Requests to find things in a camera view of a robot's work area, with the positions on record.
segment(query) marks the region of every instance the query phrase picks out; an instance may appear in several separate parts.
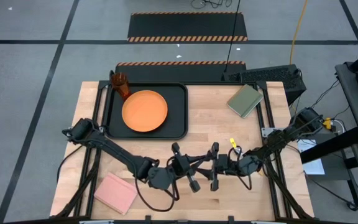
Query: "black keyboard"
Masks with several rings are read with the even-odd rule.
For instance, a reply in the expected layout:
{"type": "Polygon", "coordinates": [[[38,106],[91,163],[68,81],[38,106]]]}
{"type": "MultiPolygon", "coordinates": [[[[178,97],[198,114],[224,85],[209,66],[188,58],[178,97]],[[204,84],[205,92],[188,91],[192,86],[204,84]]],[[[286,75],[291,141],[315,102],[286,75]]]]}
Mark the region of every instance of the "black keyboard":
{"type": "Polygon", "coordinates": [[[283,82],[284,88],[294,88],[298,83],[300,73],[295,65],[283,65],[244,70],[234,74],[225,74],[224,77],[225,81],[242,83],[255,81],[283,82]]]}

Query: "metal frame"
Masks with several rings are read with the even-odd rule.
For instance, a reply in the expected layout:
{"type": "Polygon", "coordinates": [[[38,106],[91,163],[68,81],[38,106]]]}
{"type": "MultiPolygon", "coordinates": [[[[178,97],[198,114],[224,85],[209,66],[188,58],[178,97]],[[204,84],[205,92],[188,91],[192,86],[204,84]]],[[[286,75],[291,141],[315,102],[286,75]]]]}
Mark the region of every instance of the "metal frame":
{"type": "MultiPolygon", "coordinates": [[[[100,107],[100,101],[101,101],[101,95],[102,95],[102,91],[103,88],[106,87],[106,85],[108,85],[109,82],[108,81],[100,81],[99,82],[99,86],[98,86],[98,92],[96,94],[96,102],[95,102],[95,106],[94,106],[94,111],[93,111],[93,117],[92,119],[94,121],[96,121],[97,117],[98,117],[98,113],[99,113],[99,107],[100,107]]],[[[187,83],[183,83],[185,85],[243,85],[241,83],[218,83],[218,82],[211,82],[211,83],[206,83],[206,82],[187,82],[187,83]]],[[[267,88],[265,86],[261,86],[258,84],[260,84],[258,82],[258,84],[256,82],[249,82],[247,83],[248,85],[251,85],[255,90],[258,90],[258,87],[261,87],[263,94],[264,94],[264,99],[265,99],[265,105],[266,105],[266,110],[267,110],[267,118],[268,118],[268,122],[269,122],[269,126],[271,128],[274,127],[274,122],[273,122],[273,114],[272,114],[272,109],[270,107],[270,100],[269,100],[269,94],[267,93],[267,88]]],[[[106,101],[104,102],[105,108],[106,105],[108,103],[107,101],[108,96],[106,95],[106,101]]],[[[262,114],[262,107],[261,104],[259,103],[256,106],[257,109],[257,114],[258,114],[258,122],[259,122],[259,130],[260,130],[260,136],[262,138],[262,144],[264,143],[264,137],[262,135],[262,128],[265,127],[264,124],[264,117],[262,114]]],[[[103,111],[103,117],[102,117],[102,123],[105,120],[106,115],[105,115],[105,110],[103,111]]],[[[86,149],[85,152],[85,158],[84,158],[84,163],[83,163],[83,168],[82,168],[82,172],[81,172],[81,179],[80,179],[80,184],[83,183],[84,178],[86,177],[87,173],[88,173],[88,167],[89,167],[89,163],[90,163],[90,155],[91,155],[91,150],[90,148],[86,149]]],[[[96,150],[96,153],[99,154],[101,153],[100,149],[96,150]]],[[[279,153],[275,154],[275,157],[277,158],[277,173],[278,176],[280,177],[280,179],[283,181],[283,184],[286,185],[285,183],[285,176],[284,176],[284,170],[283,170],[283,166],[282,166],[282,161],[281,161],[281,157],[279,155],[279,153]]],[[[95,163],[97,163],[97,165],[99,166],[100,163],[100,159],[95,160],[95,163]]],[[[96,175],[95,178],[91,181],[91,187],[89,188],[89,197],[88,197],[88,201],[87,201],[87,206],[86,206],[86,216],[91,216],[92,214],[92,208],[93,208],[93,194],[96,188],[96,181],[98,179],[98,176],[96,175]]],[[[280,208],[278,205],[278,198],[277,198],[277,191],[275,188],[275,184],[274,181],[272,180],[271,177],[268,178],[268,182],[269,182],[269,188],[270,188],[270,194],[271,194],[271,198],[272,198],[272,205],[273,205],[273,212],[274,212],[274,217],[275,219],[281,218],[280,217],[280,208]]],[[[81,210],[81,201],[80,200],[76,207],[75,207],[75,212],[74,212],[74,216],[78,216],[80,215],[80,210],[81,210]]],[[[287,202],[286,199],[284,199],[284,206],[285,206],[285,213],[287,215],[287,218],[292,218],[292,214],[291,214],[291,208],[289,206],[289,203],[287,202]]],[[[229,223],[251,223],[248,221],[234,221],[234,217],[232,216],[228,216],[228,220],[229,223]]],[[[131,222],[131,223],[151,223],[151,217],[146,216],[145,220],[115,220],[115,223],[118,222],[123,222],[123,223],[127,223],[127,222],[131,222]]],[[[168,221],[168,220],[164,220],[164,221],[154,221],[153,223],[175,223],[175,222],[180,222],[178,220],[175,221],[168,221]]],[[[226,221],[191,221],[191,223],[227,223],[226,221]]]]}

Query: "green book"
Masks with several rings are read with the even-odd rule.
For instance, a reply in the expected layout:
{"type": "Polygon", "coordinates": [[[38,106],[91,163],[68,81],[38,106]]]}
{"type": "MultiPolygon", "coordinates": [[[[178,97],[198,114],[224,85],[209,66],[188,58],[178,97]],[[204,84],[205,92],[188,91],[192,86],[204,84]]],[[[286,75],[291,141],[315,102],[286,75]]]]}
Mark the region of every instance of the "green book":
{"type": "Polygon", "coordinates": [[[262,94],[251,86],[244,85],[230,98],[227,105],[242,118],[245,118],[262,99],[262,94]]]}

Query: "wooden table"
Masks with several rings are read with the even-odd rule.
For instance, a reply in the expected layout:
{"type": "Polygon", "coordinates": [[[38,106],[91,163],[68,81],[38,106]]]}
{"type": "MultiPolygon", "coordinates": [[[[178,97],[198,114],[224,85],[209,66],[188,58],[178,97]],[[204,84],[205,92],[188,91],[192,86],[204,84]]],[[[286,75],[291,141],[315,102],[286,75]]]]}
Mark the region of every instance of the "wooden table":
{"type": "MultiPolygon", "coordinates": [[[[290,112],[283,85],[281,82],[268,82],[267,86],[274,123],[278,128],[287,127],[290,112]]],[[[73,124],[80,118],[92,117],[97,87],[98,82],[82,83],[73,124]]],[[[219,143],[219,153],[227,153],[232,147],[229,142],[230,138],[234,138],[243,149],[253,149],[262,145],[256,110],[242,119],[226,105],[226,101],[240,89],[240,86],[190,85],[187,87],[189,129],[188,134],[178,141],[182,154],[203,155],[210,149],[214,141],[219,143]]],[[[104,105],[105,92],[102,94],[101,105],[104,105]]],[[[263,100],[261,103],[265,126],[268,126],[263,100]]],[[[165,164],[167,159],[173,155],[171,151],[173,141],[115,140],[115,142],[132,154],[160,159],[160,164],[165,164]]],[[[75,148],[76,146],[68,143],[65,155],[71,153],[75,148]]],[[[63,165],[50,212],[51,215],[58,213],[77,190],[84,155],[85,150],[82,149],[63,165]]],[[[305,211],[313,216],[299,153],[288,147],[282,151],[282,161],[289,191],[305,211]]],[[[211,164],[206,162],[201,167],[209,169],[211,164]]],[[[124,164],[102,152],[97,186],[109,172],[129,183],[134,183],[132,174],[127,171],[124,164]]],[[[92,218],[144,220],[146,215],[151,215],[153,220],[227,220],[229,215],[233,215],[236,220],[274,220],[268,179],[257,172],[253,173],[251,177],[252,190],[247,190],[237,177],[220,175],[219,190],[211,192],[209,181],[201,174],[196,174],[196,179],[201,186],[201,190],[197,193],[193,193],[188,186],[188,180],[182,178],[177,183],[180,200],[175,202],[172,210],[165,213],[151,211],[139,197],[135,199],[126,215],[121,215],[95,200],[92,218]]],[[[166,193],[151,189],[147,184],[140,183],[139,187],[142,195],[151,206],[157,208],[169,206],[171,198],[166,193]]],[[[277,192],[279,202],[282,202],[281,192],[278,189],[277,192]]],[[[88,193],[85,193],[81,214],[85,214],[87,198],[88,193]]],[[[282,204],[280,213],[281,216],[285,216],[282,204]]]]}

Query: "pink book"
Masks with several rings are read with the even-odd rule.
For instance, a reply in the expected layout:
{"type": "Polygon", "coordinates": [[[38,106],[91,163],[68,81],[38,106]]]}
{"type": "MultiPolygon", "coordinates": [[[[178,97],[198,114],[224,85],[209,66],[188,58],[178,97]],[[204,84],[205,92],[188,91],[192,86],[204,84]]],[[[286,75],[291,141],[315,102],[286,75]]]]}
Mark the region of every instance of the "pink book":
{"type": "Polygon", "coordinates": [[[135,186],[109,173],[102,181],[94,197],[115,211],[125,215],[137,195],[135,186]]]}

